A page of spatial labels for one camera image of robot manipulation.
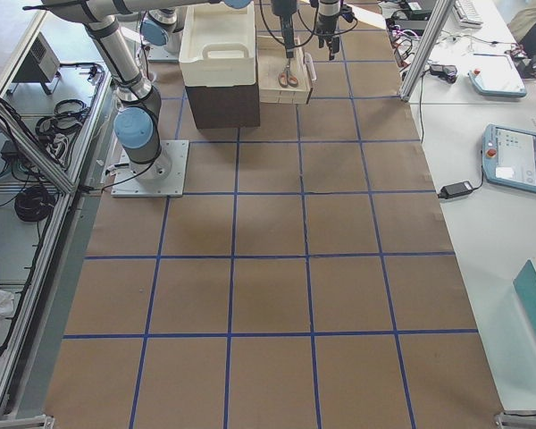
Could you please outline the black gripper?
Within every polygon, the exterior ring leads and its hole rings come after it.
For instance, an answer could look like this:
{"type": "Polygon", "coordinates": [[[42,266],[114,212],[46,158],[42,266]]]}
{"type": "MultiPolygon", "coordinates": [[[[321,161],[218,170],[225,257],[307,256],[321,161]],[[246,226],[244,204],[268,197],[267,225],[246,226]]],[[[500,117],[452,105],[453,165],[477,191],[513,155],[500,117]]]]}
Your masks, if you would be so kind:
{"type": "Polygon", "coordinates": [[[272,14],[280,22],[286,57],[294,57],[294,27],[292,17],[297,12],[297,0],[272,0],[272,14]]]}
{"type": "Polygon", "coordinates": [[[318,4],[315,35],[319,47],[328,47],[330,60],[334,60],[339,52],[339,36],[336,34],[339,17],[351,23],[354,20],[352,7],[348,4],[318,4]]]}

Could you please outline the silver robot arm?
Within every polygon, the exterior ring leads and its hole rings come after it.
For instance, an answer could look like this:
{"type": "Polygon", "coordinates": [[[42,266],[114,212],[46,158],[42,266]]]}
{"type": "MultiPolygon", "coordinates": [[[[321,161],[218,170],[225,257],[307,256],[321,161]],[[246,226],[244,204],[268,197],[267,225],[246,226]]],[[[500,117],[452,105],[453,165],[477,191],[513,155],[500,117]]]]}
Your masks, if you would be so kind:
{"type": "Polygon", "coordinates": [[[129,157],[134,178],[147,179],[168,170],[158,134],[162,99],[134,60],[117,16],[201,4],[201,1],[42,1],[32,7],[83,25],[92,39],[109,68],[117,85],[116,95],[124,107],[114,120],[113,130],[129,157]]]}
{"type": "Polygon", "coordinates": [[[318,2],[318,6],[314,33],[318,37],[318,47],[326,46],[328,59],[332,61],[339,52],[339,18],[343,18],[347,23],[353,23],[356,17],[352,7],[340,0],[322,0],[318,2]]]}

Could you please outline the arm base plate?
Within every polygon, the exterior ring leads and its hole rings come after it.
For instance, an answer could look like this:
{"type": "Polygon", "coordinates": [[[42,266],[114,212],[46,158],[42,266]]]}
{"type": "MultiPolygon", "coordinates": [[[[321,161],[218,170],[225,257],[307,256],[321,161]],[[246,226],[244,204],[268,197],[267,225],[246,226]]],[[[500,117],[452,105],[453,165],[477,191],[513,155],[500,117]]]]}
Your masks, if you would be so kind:
{"type": "Polygon", "coordinates": [[[181,197],[185,185],[189,142],[162,140],[161,149],[155,163],[145,171],[145,166],[131,164],[122,148],[119,162],[126,166],[116,170],[116,184],[111,187],[111,194],[117,198],[181,197]]]}

